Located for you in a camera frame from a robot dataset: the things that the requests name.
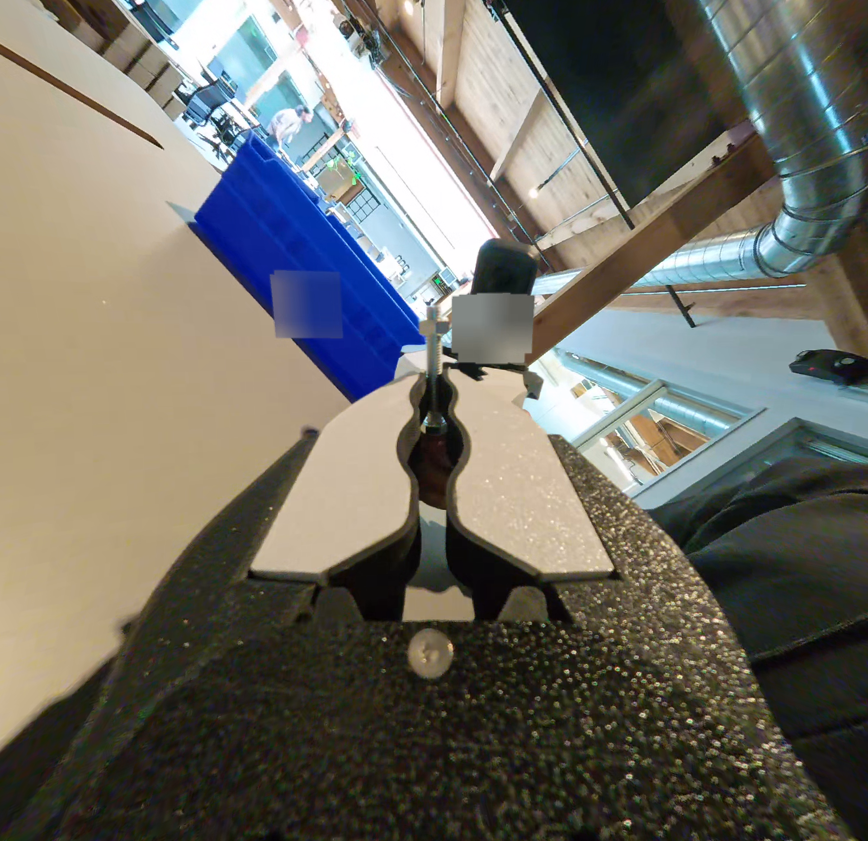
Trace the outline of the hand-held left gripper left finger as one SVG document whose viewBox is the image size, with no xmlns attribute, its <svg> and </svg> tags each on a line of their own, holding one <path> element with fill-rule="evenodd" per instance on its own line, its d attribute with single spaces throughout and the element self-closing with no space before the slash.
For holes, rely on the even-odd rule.
<svg viewBox="0 0 868 841">
<path fill-rule="evenodd" d="M 420 372 L 327 423 L 252 560 L 252 575 L 332 580 L 418 527 Z"/>
</svg>

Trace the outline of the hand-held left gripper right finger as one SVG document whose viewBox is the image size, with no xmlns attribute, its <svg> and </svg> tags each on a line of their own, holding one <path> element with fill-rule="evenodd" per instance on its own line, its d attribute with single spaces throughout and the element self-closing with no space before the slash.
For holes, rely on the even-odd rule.
<svg viewBox="0 0 868 841">
<path fill-rule="evenodd" d="M 463 536 L 534 579 L 604 579 L 614 565 L 548 435 L 522 408 L 446 370 L 462 453 L 447 514 Z"/>
</svg>

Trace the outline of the silver bolt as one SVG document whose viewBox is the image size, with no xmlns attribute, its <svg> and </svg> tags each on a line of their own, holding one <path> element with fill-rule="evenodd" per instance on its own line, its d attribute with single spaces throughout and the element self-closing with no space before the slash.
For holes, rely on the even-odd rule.
<svg viewBox="0 0 868 841">
<path fill-rule="evenodd" d="M 435 319 L 442 318 L 438 306 L 428 306 L 426 309 L 427 317 Z M 426 395 L 428 398 L 427 412 L 422 423 L 423 431 L 426 435 L 442 435 L 446 432 L 447 423 L 443 416 L 439 398 L 439 380 L 442 375 L 443 361 L 443 345 L 442 337 L 425 338 L 428 353 L 428 371 L 426 375 Z"/>
</svg>

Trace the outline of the person's right hand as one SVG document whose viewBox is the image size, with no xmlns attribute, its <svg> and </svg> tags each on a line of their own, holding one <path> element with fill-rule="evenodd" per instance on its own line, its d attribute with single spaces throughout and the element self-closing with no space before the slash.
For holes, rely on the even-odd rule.
<svg viewBox="0 0 868 841">
<path fill-rule="evenodd" d="M 417 478 L 419 500 L 438 509 L 447 508 L 447 486 L 454 467 L 446 435 L 422 433 L 409 459 Z"/>
</svg>

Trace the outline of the blue plastic bin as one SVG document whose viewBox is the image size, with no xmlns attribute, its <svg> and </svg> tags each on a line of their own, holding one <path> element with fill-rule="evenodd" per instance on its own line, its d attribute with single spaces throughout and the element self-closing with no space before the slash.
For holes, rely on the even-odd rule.
<svg viewBox="0 0 868 841">
<path fill-rule="evenodd" d="M 393 380 L 418 318 L 319 197 L 256 136 L 194 217 L 195 229 L 349 400 Z"/>
</svg>

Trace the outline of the large black panel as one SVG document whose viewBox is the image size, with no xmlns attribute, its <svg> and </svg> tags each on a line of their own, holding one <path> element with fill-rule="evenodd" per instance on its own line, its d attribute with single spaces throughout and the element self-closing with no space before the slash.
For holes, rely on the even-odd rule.
<svg viewBox="0 0 868 841">
<path fill-rule="evenodd" d="M 676 12 L 693 0 L 500 0 L 632 208 L 725 130 Z"/>
</svg>

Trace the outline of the ceiling projector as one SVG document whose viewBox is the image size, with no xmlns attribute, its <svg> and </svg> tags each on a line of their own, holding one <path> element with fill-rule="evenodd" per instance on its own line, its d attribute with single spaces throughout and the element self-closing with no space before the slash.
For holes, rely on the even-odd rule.
<svg viewBox="0 0 868 841">
<path fill-rule="evenodd" d="M 386 60 L 386 52 L 380 33 L 368 29 L 354 16 L 341 17 L 338 30 L 346 40 L 352 54 L 377 69 Z"/>
</svg>

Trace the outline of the group of dark office chairs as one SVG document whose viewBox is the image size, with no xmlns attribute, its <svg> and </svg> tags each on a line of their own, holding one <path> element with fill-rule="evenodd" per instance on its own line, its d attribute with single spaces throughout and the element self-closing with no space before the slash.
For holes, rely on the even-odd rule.
<svg viewBox="0 0 868 841">
<path fill-rule="evenodd" d="M 204 138 L 216 157 L 228 163 L 254 132 L 248 124 L 233 116 L 229 108 L 236 88 L 224 76 L 196 88 L 185 100 L 181 119 L 191 129 L 211 128 L 212 137 Z"/>
</svg>

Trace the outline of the black device with red light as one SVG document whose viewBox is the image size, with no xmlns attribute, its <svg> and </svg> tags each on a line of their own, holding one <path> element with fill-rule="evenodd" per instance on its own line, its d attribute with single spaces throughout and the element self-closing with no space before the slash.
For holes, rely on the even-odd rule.
<svg viewBox="0 0 868 841">
<path fill-rule="evenodd" d="M 794 374 L 844 387 L 867 382 L 867 358 L 843 350 L 803 350 L 788 367 Z"/>
</svg>

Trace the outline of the person's dark torso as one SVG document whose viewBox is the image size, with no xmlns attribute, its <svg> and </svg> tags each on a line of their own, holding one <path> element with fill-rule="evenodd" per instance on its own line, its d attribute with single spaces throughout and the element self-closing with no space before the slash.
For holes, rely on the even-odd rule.
<svg viewBox="0 0 868 841">
<path fill-rule="evenodd" d="M 853 836 L 866 839 L 866 640 L 840 637 L 750 661 L 798 759 Z"/>
</svg>

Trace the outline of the stack of cardboard boxes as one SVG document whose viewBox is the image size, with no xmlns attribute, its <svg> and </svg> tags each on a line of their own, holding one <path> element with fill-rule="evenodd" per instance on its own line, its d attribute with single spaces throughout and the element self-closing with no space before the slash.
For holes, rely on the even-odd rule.
<svg viewBox="0 0 868 841">
<path fill-rule="evenodd" d="M 135 0 L 27 0 L 51 21 L 134 81 L 177 121 L 186 108 L 179 90 L 187 77 L 161 44 L 169 33 Z"/>
</svg>

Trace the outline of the wooden support post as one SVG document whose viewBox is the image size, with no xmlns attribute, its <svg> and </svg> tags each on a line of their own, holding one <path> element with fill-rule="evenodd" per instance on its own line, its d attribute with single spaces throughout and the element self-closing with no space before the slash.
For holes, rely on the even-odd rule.
<svg viewBox="0 0 868 841">
<path fill-rule="evenodd" d="M 568 273 L 559 291 L 535 311 L 527 363 L 556 346 L 775 175 L 765 143 L 754 132 L 607 255 Z"/>
</svg>

